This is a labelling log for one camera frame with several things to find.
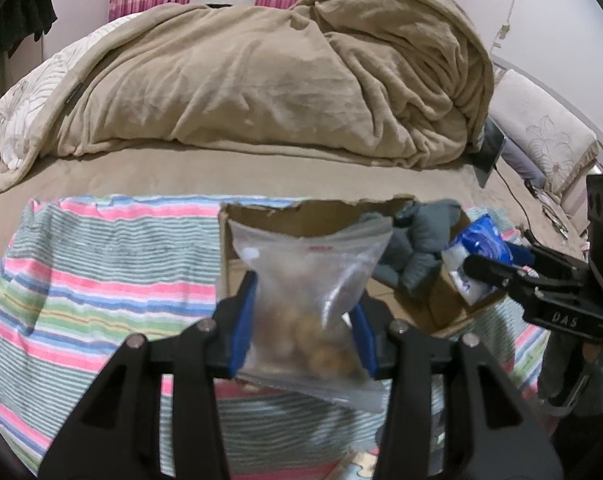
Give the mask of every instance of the striped bedspread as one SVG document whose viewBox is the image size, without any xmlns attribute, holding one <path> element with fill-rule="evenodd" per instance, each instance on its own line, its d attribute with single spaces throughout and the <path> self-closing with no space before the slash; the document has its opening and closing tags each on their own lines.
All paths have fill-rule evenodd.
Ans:
<svg viewBox="0 0 603 480">
<path fill-rule="evenodd" d="M 95 375 L 131 332 L 151 340 L 212 314 L 219 275 L 220 202 L 283 206 L 238 197 L 109 196 L 31 201 L 0 262 L 0 431 L 36 472 Z M 470 210 L 478 216 L 483 210 Z M 505 237 L 517 235 L 491 212 Z M 545 333 L 504 300 L 473 327 L 528 393 Z M 374 446 L 383 415 L 299 394 L 247 394 L 216 384 L 234 478 L 324 478 L 347 449 Z M 162 471 L 174 474 L 172 381 L 162 386 Z"/>
</svg>

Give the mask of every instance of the gray cloth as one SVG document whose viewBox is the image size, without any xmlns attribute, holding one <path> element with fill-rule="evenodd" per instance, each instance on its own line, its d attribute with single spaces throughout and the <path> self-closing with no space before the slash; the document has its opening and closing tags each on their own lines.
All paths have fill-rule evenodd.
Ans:
<svg viewBox="0 0 603 480">
<path fill-rule="evenodd" d="M 574 349 L 581 351 L 578 338 L 553 332 L 543 355 L 541 373 L 537 380 L 537 392 L 542 399 L 555 397 L 564 386 L 564 373 Z M 576 416 L 592 416 L 603 413 L 603 349 L 594 363 L 587 365 L 592 375 L 572 413 Z"/>
<path fill-rule="evenodd" d="M 361 220 L 377 218 L 367 213 Z M 373 271 L 375 280 L 399 289 L 412 298 L 426 297 L 441 269 L 441 251 L 451 240 L 451 228 L 461 217 L 455 200 L 422 204 L 410 200 L 393 218 L 390 242 Z"/>
<path fill-rule="evenodd" d="M 543 171 L 508 137 L 505 138 L 502 158 L 506 164 L 517 171 L 522 180 L 530 180 L 537 189 L 543 189 L 546 185 L 546 175 Z"/>
</svg>

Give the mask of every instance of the black mount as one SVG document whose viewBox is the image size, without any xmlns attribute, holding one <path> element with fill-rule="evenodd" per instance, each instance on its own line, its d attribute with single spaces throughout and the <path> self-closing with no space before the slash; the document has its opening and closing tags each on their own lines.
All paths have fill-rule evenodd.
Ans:
<svg viewBox="0 0 603 480">
<path fill-rule="evenodd" d="M 243 364 L 256 280 L 249 272 L 212 319 L 179 336 L 129 336 L 70 414 L 38 478 L 168 480 L 158 425 L 162 374 L 173 374 L 177 479 L 229 480 L 213 378 L 232 378 Z M 393 379 L 374 480 L 563 478 L 547 437 L 475 335 L 426 336 L 366 293 L 350 317 L 362 365 L 375 380 Z M 433 374 L 445 381 L 446 445 L 443 470 L 429 477 Z"/>
<path fill-rule="evenodd" d="M 586 186 L 591 221 L 588 263 L 544 247 L 528 231 L 530 248 L 512 244 L 510 248 L 515 262 L 532 267 L 539 277 L 478 254 L 466 258 L 463 270 L 473 279 L 505 290 L 523 307 L 524 321 L 589 343 L 603 344 L 603 174 L 588 175 Z M 555 416 L 568 415 L 596 370 L 596 366 L 584 361 L 582 345 L 575 345 L 564 373 L 562 391 L 547 399 L 549 412 Z"/>
</svg>

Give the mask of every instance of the folded blanket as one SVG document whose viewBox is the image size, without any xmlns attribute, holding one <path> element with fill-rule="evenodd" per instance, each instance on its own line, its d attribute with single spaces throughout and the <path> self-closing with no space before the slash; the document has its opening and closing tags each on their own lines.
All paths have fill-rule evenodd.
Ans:
<svg viewBox="0 0 603 480">
<path fill-rule="evenodd" d="M 427 167 L 481 143 L 485 48 L 452 0 L 166 4 L 95 44 L 41 108 L 22 164 L 149 139 Z"/>
</svg>

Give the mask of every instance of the ziplock bag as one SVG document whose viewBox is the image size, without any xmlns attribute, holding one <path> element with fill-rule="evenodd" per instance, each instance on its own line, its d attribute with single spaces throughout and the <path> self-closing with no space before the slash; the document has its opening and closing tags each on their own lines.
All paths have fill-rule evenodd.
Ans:
<svg viewBox="0 0 603 480">
<path fill-rule="evenodd" d="M 386 389 L 361 367 L 347 317 L 392 233 L 390 218 L 296 238 L 230 220 L 233 247 L 258 274 L 253 336 L 238 377 L 381 413 Z"/>
</svg>

